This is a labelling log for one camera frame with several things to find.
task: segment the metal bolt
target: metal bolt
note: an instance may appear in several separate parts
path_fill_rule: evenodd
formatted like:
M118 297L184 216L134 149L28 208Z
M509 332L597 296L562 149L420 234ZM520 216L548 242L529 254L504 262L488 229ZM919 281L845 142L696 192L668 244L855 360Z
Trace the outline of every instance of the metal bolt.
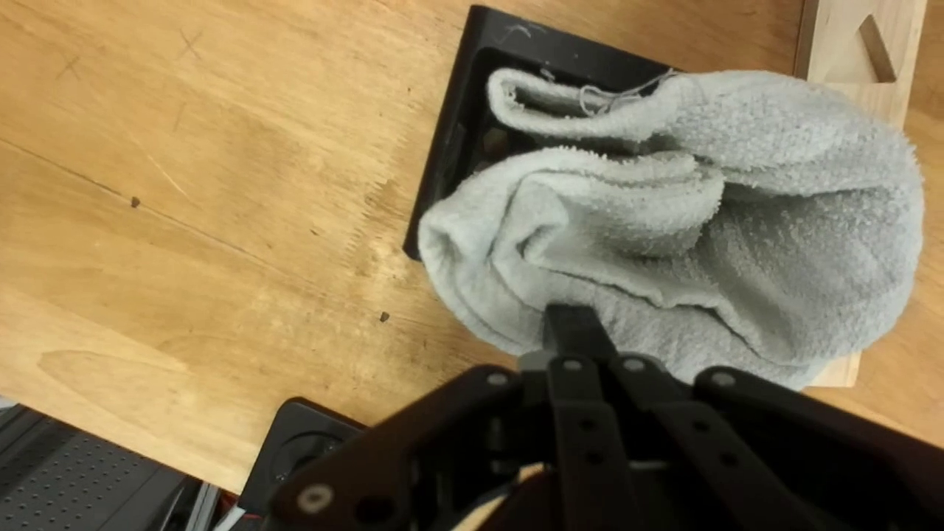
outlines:
M627 368L627 372L646 372L646 363L638 360L638 357L627 357L627 360L622 360L622 368Z
M485 378L491 385L509 385L509 375L503 375L503 372L494 372L494 375L488 375Z
M333 501L333 490L329 484L311 484L295 501L302 514L321 514Z
M730 375L730 372L714 372L712 380L714 380L717 385L736 385L736 383L737 383L737 378Z

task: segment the terry cloth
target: terry cloth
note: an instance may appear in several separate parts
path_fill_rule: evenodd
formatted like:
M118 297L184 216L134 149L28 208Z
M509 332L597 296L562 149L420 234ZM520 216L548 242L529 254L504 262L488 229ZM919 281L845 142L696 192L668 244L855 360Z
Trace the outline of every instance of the terry cloth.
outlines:
M920 170L839 95L759 70L675 74L646 96L497 70L488 96L544 147L420 225L430 282L485 341L544 350L544 310L588 303L621 350L681 380L736 365L807 385L901 319Z

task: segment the towel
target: towel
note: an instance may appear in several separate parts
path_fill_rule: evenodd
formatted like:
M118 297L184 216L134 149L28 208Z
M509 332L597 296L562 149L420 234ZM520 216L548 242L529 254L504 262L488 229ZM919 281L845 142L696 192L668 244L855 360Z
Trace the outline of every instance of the towel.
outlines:
M485 341L544 350L544 310L588 303L621 350L681 380L736 365L796 390L907 310L920 170L842 95L761 70L652 95L497 70L488 101L541 147L420 225L433 288Z

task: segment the black mechanism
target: black mechanism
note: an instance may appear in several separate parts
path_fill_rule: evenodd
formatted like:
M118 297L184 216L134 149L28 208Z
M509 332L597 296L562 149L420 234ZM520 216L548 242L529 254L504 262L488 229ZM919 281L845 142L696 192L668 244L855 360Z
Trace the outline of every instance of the black mechanism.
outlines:
M545 372L479 365L308 462L270 527L941 527L944 453L737 368L693 385L548 306Z
M357 434L364 434L357 421L329 412L312 402L290 399L274 412L262 450L240 493L240 505L247 514L265 514L274 490L302 465L326 461Z
M414 203L405 242L414 259L420 259L416 226L424 208L450 198L464 178L538 147L531 135L503 127L488 105L485 85L498 68L520 68L606 90L646 85L671 70L668 65L526 17L473 5Z

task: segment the black plastic part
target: black plastic part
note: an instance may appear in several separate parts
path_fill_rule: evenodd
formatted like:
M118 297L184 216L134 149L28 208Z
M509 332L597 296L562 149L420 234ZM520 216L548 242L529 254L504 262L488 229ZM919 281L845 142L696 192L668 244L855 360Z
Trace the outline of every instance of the black plastic part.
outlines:
M498 531L944 527L939 447L736 368L681 385L618 357L591 306L553 306L548 332L548 372L469 368L305 465L273 531L451 527L498 493Z
M498 365L479 365L389 415L332 461L305 465L274 496L270 527L451 527L497 487L516 478L488 436L497 411L516 411L520 383ZM308 514L305 490L332 490Z
M262 450L242 487L240 508L270 514L270 501L302 465L329 458L364 434L364 425L308 399L290 399L273 418Z
M473 5L407 226L405 251L414 259L420 259L416 229L424 208L450 198L479 169L535 147L535 138L503 127L488 105L485 85L498 68L606 90L635 89L671 70L535 20Z
M197 480L37 411L0 412L0 527L158 531Z
M712 402L796 493L852 527L944 527L944 453L737 368L708 368L693 396Z

